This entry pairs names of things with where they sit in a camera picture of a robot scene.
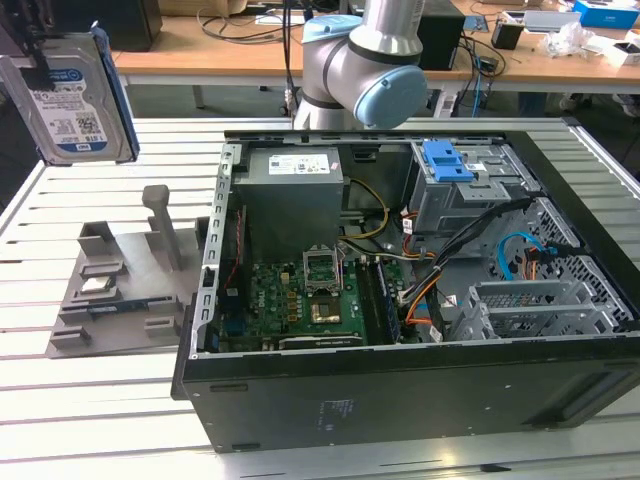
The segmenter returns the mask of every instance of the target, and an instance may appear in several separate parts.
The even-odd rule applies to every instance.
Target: power supply label
[[[315,155],[272,155],[269,157],[269,175],[328,174],[329,157]]]

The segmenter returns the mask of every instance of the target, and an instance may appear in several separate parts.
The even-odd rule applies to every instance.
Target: open computer tower
[[[526,133],[231,132],[174,393],[219,453],[573,427],[639,285]]]

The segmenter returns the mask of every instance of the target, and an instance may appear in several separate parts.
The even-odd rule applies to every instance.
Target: wire bundle
[[[412,318],[420,299],[436,285],[442,275],[443,267],[451,257],[457,254],[464,245],[478,238],[495,218],[507,212],[525,209],[533,201],[534,197],[526,197],[497,205],[486,210],[482,215],[455,233],[435,256],[428,267],[425,278],[403,292],[400,299],[401,304],[406,305],[411,302],[407,320]]]
[[[223,32],[227,29],[227,27],[229,25],[232,25],[232,26],[235,26],[235,27],[245,27],[247,25],[255,23],[256,19],[252,18],[251,20],[248,20],[248,21],[246,21],[244,23],[233,23],[228,18],[215,16],[215,17],[210,17],[210,18],[208,18],[207,20],[205,20],[203,22],[202,21],[202,12],[204,12],[205,10],[207,10],[209,8],[210,7],[201,8],[196,13],[196,20],[198,21],[198,24],[200,25],[200,29],[202,30],[202,32],[205,35],[208,35],[209,37],[215,38],[216,40],[222,40],[224,42],[235,43],[235,44],[239,44],[239,45],[265,45],[265,44],[269,44],[269,43],[278,43],[278,42],[282,41],[281,35],[278,35],[278,34],[282,33],[282,29],[280,27],[274,28],[274,29],[271,29],[271,30],[267,30],[267,31],[264,31],[264,32],[254,33],[254,34],[251,34],[251,35],[239,35],[239,36],[223,35]],[[262,17],[258,17],[258,18],[265,18],[265,17],[280,18],[278,15],[274,15],[274,14],[263,15]],[[209,29],[209,25],[212,22],[216,21],[216,20],[222,20],[223,24],[218,29],[217,32],[214,32],[214,31]]]
[[[477,45],[481,45],[484,48],[488,48],[489,50],[491,50],[493,53],[496,54],[496,56],[498,57],[496,58],[496,60],[498,61],[499,65],[496,68],[495,72],[487,72],[481,68],[480,56],[476,53]],[[507,68],[507,61],[504,58],[504,55],[502,55],[498,50],[493,48],[491,45],[481,42],[480,40],[477,40],[473,37],[468,37],[464,33],[462,34],[462,43],[460,43],[458,46],[466,50],[467,53],[469,53],[469,58],[471,59],[471,78],[469,78],[469,81],[465,85],[462,93],[458,95],[458,98],[456,99],[456,103],[454,105],[454,111],[456,111],[460,106],[460,104],[462,104],[462,101],[464,100],[465,95],[469,91],[469,86],[471,85],[471,82],[473,82],[474,76],[475,76],[475,80],[476,80],[475,98],[473,102],[473,111],[471,113],[471,116],[475,117],[477,113],[479,101],[480,101],[482,79],[486,78],[489,81],[489,85],[487,87],[487,98],[489,98],[489,95],[491,94],[491,86],[493,85],[493,81],[495,80],[496,77],[499,77],[504,73],[504,71]]]

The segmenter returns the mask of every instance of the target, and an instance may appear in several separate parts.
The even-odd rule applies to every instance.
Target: connector
[[[548,242],[545,244],[545,250],[540,251],[530,248],[524,251],[524,256],[528,262],[538,262],[540,264],[551,263],[556,258],[566,258],[574,255],[585,255],[586,252],[582,247],[572,247],[557,242]]]

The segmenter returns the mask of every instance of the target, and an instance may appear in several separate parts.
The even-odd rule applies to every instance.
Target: sticker
[[[445,301],[440,304],[440,307],[442,307],[442,308],[451,308],[451,307],[457,307],[458,306],[458,297],[456,297],[455,295],[449,295],[449,296],[444,297],[444,298],[445,298]]]
[[[95,152],[107,146],[96,109],[87,103],[87,83],[75,68],[51,70],[53,91],[29,90],[54,143],[67,152]]]
[[[413,235],[413,222],[410,218],[402,219],[402,231],[407,235]]]
[[[320,403],[320,411],[316,420],[316,429],[324,432],[333,432],[339,426],[347,423],[347,418],[352,416],[356,402],[347,400],[326,400]]]
[[[317,155],[272,155],[269,175],[312,175],[331,173],[329,157]]]
[[[431,325],[431,328],[429,329],[429,335],[431,336],[434,342],[436,343],[442,342],[442,334],[433,325]]]
[[[87,308],[87,312],[89,313],[111,313],[117,312],[118,309],[116,307],[95,307],[95,308]]]
[[[467,163],[465,165],[470,172],[486,172],[487,167],[482,163]]]

